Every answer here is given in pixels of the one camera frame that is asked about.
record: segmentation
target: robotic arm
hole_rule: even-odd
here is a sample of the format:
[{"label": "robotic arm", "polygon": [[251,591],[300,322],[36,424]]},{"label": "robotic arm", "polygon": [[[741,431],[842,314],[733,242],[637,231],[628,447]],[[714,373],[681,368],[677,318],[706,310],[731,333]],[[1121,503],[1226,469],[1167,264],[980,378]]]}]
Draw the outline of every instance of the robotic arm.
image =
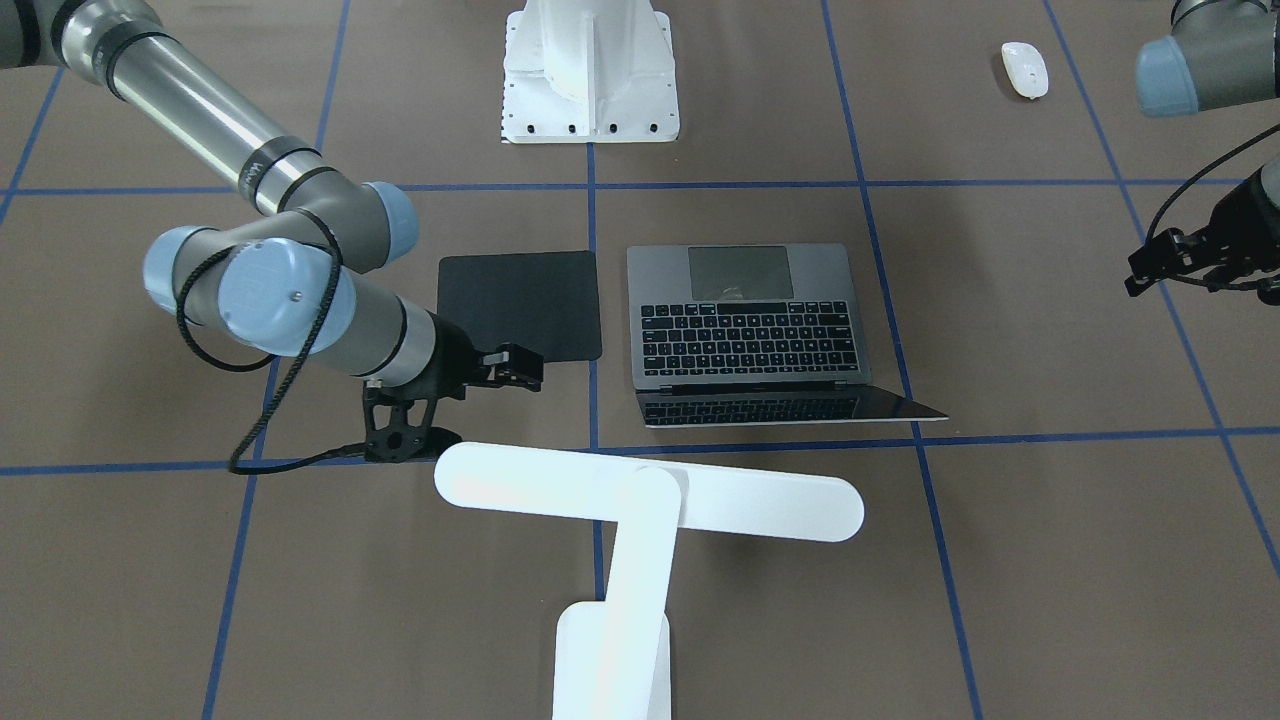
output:
[{"label": "robotic arm", "polygon": [[[1148,42],[1138,55],[1138,100],[1144,114],[1188,115],[1280,96],[1280,13],[1272,6],[1262,0],[1178,0],[1171,20],[1171,35]],[[1280,126],[1226,158],[1276,129]],[[1192,233],[1169,228],[1148,237],[1129,256],[1129,266],[1133,274],[1125,287],[1132,297],[1161,279],[1176,278],[1210,292],[1254,290],[1262,302],[1280,305],[1280,274],[1236,282],[1280,269],[1280,158],[1231,190],[1206,227]],[[1188,278],[1206,268],[1202,278]]]},{"label": "robotic arm", "polygon": [[[457,442],[430,424],[435,402],[463,398],[466,386],[540,389],[536,354],[509,343],[481,352],[460,328],[361,274],[417,242],[399,188],[348,181],[183,49],[142,0],[0,0],[0,68],[32,64],[106,87],[264,215],[232,229],[165,232],[146,255],[146,290],[169,313],[180,302],[186,319],[273,355],[297,356],[314,336],[311,357],[365,380],[366,459],[435,456]],[[334,283],[337,258],[344,266]],[[428,413],[415,427],[407,414],[419,400]],[[392,409],[389,425],[375,427],[378,406]]]}]

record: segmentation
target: blue joint cap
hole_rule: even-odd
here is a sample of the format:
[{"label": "blue joint cap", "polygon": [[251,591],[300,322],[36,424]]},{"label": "blue joint cap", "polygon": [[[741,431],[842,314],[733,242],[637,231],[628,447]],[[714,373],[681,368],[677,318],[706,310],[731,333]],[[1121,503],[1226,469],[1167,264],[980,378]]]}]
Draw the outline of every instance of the blue joint cap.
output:
[{"label": "blue joint cap", "polygon": [[1199,111],[1196,82],[1172,36],[1142,46],[1137,78],[1138,105],[1148,118],[1174,118]]},{"label": "blue joint cap", "polygon": [[387,249],[387,261],[383,265],[389,265],[417,245],[417,210],[413,209],[413,202],[404,195],[404,191],[389,182],[366,182],[365,186],[378,193],[387,210],[390,243]]},{"label": "blue joint cap", "polygon": [[170,315],[178,314],[178,300],[173,291],[173,264],[178,260],[178,252],[187,238],[207,229],[212,228],[201,225],[173,228],[151,243],[142,260],[142,286],[147,288],[151,300]]},{"label": "blue joint cap", "polygon": [[[328,252],[273,237],[244,243],[218,286],[218,313],[239,341],[271,355],[296,356],[320,313],[333,259]],[[340,338],[356,315],[356,288],[346,268],[312,352]]]}]

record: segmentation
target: black mouse pad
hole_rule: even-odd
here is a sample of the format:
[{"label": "black mouse pad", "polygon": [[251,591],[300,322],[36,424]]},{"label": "black mouse pad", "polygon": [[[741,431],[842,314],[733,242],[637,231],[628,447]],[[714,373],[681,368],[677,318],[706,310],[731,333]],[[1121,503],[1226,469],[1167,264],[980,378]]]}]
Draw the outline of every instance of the black mouse pad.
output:
[{"label": "black mouse pad", "polygon": [[440,260],[436,314],[479,350],[515,342],[547,363],[600,356],[595,254],[457,255]]}]

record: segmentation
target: black cable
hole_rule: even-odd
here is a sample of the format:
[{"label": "black cable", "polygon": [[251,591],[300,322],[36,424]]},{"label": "black cable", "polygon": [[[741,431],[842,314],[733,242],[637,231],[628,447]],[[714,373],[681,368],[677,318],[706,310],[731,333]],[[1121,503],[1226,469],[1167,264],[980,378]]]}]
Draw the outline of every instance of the black cable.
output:
[{"label": "black cable", "polygon": [[[1219,167],[1221,167],[1224,163],[1226,163],[1231,158],[1235,158],[1240,152],[1244,152],[1249,147],[1253,147],[1254,145],[1262,142],[1263,140],[1271,137],[1272,135],[1275,135],[1277,132],[1280,132],[1280,123],[1271,126],[1270,128],[1260,132],[1258,135],[1251,137],[1249,140],[1245,140],[1244,142],[1242,142],[1240,145],[1235,146],[1233,150],[1230,150],[1229,152],[1226,152],[1221,158],[1213,160],[1208,165],[1204,165],[1203,168],[1201,168],[1201,170],[1198,173],[1196,173],[1194,176],[1187,178],[1187,182],[1184,182],[1183,184],[1178,186],[1178,190],[1175,190],[1172,192],[1172,195],[1170,195],[1169,199],[1165,200],[1165,204],[1160,206],[1160,210],[1156,210],[1156,215],[1151,219],[1151,224],[1147,227],[1147,240],[1144,241],[1144,245],[1149,243],[1156,237],[1156,228],[1160,225],[1160,220],[1165,217],[1165,213],[1174,205],[1174,202],[1179,197],[1181,197],[1181,195],[1184,192],[1187,192],[1188,188],[1190,188],[1193,184],[1196,184],[1197,182],[1199,182],[1204,176],[1207,176],[1207,174],[1212,173],[1213,170],[1216,170]],[[1206,288],[1210,288],[1210,290],[1238,290],[1238,291],[1257,290],[1257,288],[1262,287],[1263,283],[1268,283],[1270,282],[1270,281],[1262,279],[1262,281],[1248,281],[1248,282],[1243,282],[1243,283],[1222,283],[1222,282],[1216,282],[1216,281],[1206,281],[1206,279],[1201,279],[1201,278],[1193,278],[1190,275],[1169,275],[1165,279],[1178,281],[1180,283],[1194,284],[1194,286],[1199,286],[1199,287],[1206,287]]]},{"label": "black cable", "polygon": [[315,322],[311,323],[311,332],[307,333],[307,340],[302,343],[302,350],[298,351],[298,356],[294,357],[293,363],[289,365],[289,370],[284,374],[284,379],[280,380],[280,386],[275,389],[275,395],[271,396],[271,401],[262,409],[262,413],[257,416],[257,421],[253,423],[248,434],[244,436],[244,439],[242,439],[236,447],[236,451],[232,452],[230,460],[227,461],[227,470],[237,475],[270,475],[275,473],[284,473],[305,468],[321,460],[353,457],[356,455],[362,455],[365,451],[364,443],[352,443],[342,447],[334,447],[317,455],[312,455],[311,457],[305,457],[292,462],[282,462],[278,465],[260,468],[248,468],[239,464],[244,451],[248,450],[248,446],[253,445],[257,436],[262,434],[262,430],[266,429],[266,424],[280,407],[280,402],[284,400],[285,393],[289,392],[289,387],[293,386],[293,380],[298,377],[298,373],[302,372],[302,365],[311,355],[311,347],[315,345],[316,338],[320,336],[320,329],[324,327],[324,322],[329,316],[329,307],[333,305],[333,297],[338,292],[338,281],[342,277],[342,250],[338,247],[338,240],[333,236],[329,225],[326,225],[315,214],[302,208],[291,211],[305,215],[315,223],[317,228],[320,228],[320,232],[324,233],[325,240],[329,242],[329,247],[320,247],[320,250],[328,252],[333,258],[333,261],[329,264],[329,279],[325,283],[324,295],[320,297],[320,310],[316,314]]},{"label": "black cable", "polygon": [[230,363],[219,360],[218,357],[214,357],[212,355],[206,352],[204,347],[200,347],[200,343],[196,342],[196,338],[191,336],[191,328],[188,327],[189,320],[187,319],[187,296],[191,295],[191,288],[195,287],[196,281],[198,281],[201,275],[207,273],[209,269],[212,268],[214,265],[227,259],[227,256],[230,255],[233,250],[236,249],[227,247],[224,250],[219,250],[218,252],[214,252],[212,255],[206,258],[204,263],[196,265],[196,269],[192,270],[189,275],[187,275],[187,282],[182,283],[182,290],[178,291],[178,297],[174,299],[177,304],[174,314],[178,316],[178,333],[182,336],[182,340],[187,343],[187,347],[196,354],[196,357],[200,357],[201,360],[209,363],[210,365],[218,368],[219,370],[227,370],[228,373],[251,373],[253,370],[257,370],[259,368],[265,368],[270,365],[271,360],[275,360],[275,355],[268,355],[266,357],[262,357],[261,360],[256,363],[250,363],[247,365],[233,365]]}]

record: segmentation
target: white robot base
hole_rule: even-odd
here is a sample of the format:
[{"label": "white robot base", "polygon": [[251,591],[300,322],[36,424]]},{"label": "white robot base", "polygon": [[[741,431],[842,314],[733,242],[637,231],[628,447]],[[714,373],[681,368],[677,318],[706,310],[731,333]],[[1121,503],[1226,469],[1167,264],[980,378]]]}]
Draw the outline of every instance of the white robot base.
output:
[{"label": "white robot base", "polygon": [[504,142],[680,135],[671,19],[649,0],[529,0],[507,18],[503,70]]}]

